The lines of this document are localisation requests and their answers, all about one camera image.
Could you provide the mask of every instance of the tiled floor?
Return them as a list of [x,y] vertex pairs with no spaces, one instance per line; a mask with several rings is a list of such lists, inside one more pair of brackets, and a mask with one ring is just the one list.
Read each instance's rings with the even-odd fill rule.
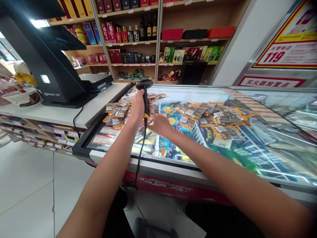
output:
[[[75,157],[20,141],[1,147],[0,154],[0,237],[54,238],[94,168]],[[174,229],[180,238],[205,236],[195,223],[177,214],[174,199],[130,192],[148,223]],[[126,216],[133,226],[141,214],[133,206]]]

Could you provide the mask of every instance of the white floor tile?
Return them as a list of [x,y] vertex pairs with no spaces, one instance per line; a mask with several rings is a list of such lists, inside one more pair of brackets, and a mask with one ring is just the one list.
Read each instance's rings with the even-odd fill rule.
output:
[[54,179],[82,163],[81,160],[71,155],[54,153]]
[[94,168],[80,161],[74,168],[54,180],[55,186],[55,235],[73,210],[80,193]]
[[18,141],[0,154],[1,214],[53,180],[53,152]]
[[2,238],[53,238],[53,182],[0,215]]

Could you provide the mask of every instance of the black cable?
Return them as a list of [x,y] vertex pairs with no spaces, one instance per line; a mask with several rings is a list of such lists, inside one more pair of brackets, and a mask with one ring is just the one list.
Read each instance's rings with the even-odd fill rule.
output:
[[81,108],[81,110],[79,111],[79,113],[78,113],[78,114],[74,117],[74,119],[73,119],[73,124],[74,124],[74,127],[75,127],[76,131],[77,131],[78,138],[80,138],[80,134],[79,134],[78,128],[77,128],[76,125],[75,125],[75,120],[76,120],[76,118],[79,116],[79,114],[83,111],[83,109],[84,109],[84,106]]

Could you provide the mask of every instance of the monitor stand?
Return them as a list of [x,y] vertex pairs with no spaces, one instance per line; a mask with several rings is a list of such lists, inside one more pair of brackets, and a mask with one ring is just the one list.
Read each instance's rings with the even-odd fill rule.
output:
[[73,99],[70,102],[52,102],[52,101],[43,101],[42,104],[45,106],[56,106],[56,107],[67,107],[67,108],[80,108],[88,103],[90,100],[95,98],[98,94],[89,92],[84,95]]

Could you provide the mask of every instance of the shelving unit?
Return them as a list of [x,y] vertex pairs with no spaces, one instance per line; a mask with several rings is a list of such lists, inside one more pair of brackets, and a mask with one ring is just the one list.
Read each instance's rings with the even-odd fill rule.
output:
[[[83,68],[76,69],[78,73],[98,73],[110,72],[113,78],[119,76],[119,72],[134,72],[135,69],[142,68],[143,75],[152,77],[154,83],[157,81],[159,74],[167,74],[172,70],[179,70],[183,63],[159,63],[159,53],[164,52],[165,47],[198,47],[198,46],[223,46],[224,50],[218,62],[208,62],[202,77],[202,83],[208,85],[212,76],[221,61],[222,55],[230,43],[231,37],[226,38],[203,38],[203,39],[178,39],[178,40],[161,40],[161,34],[164,29],[182,28],[185,30],[193,29],[211,29],[214,27],[238,26],[239,21],[245,12],[250,0],[182,0],[178,2],[163,3],[159,0],[158,5],[140,7],[98,14],[95,0],[90,0],[94,16],[54,21],[50,22],[51,26],[64,24],[78,24],[88,21],[96,21],[98,30],[102,39],[101,45],[87,46],[84,51],[67,51],[68,58],[72,56],[83,56],[87,61],[87,55],[95,53],[105,53],[107,62],[103,64],[86,65]],[[140,25],[141,16],[147,19],[148,15],[157,16],[157,40],[127,42],[127,43],[107,43],[103,37],[101,23],[114,22],[118,25],[128,26]],[[113,63],[110,60],[109,50],[120,49],[125,52],[138,52],[142,56],[156,56],[156,63],[153,64],[120,64]],[[115,80],[115,82],[126,82],[127,80]]]

